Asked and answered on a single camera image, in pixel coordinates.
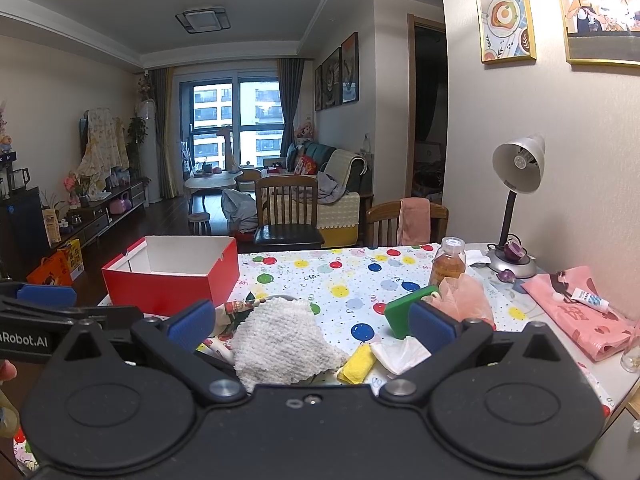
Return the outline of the operator hand with blue glove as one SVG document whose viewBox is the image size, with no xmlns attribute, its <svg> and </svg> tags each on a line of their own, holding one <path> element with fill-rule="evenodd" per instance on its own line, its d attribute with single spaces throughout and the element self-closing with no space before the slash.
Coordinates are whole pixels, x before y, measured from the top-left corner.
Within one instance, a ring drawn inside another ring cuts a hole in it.
<svg viewBox="0 0 640 480">
<path fill-rule="evenodd" d="M 3 361 L 0 365 L 0 382 L 8 382 L 17 376 L 17 368 L 10 361 Z"/>
</svg>

